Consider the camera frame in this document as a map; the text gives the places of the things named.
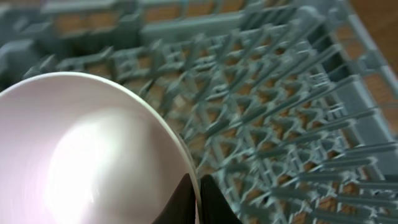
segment dishwasher basket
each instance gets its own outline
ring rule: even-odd
[[[398,223],[394,104],[377,96],[393,102],[398,84],[347,1],[49,1],[0,16],[1,88],[56,71],[125,86],[244,223]]]

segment bowl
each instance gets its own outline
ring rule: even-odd
[[[195,170],[144,100],[105,78],[39,75],[0,93],[4,224],[151,223]]]

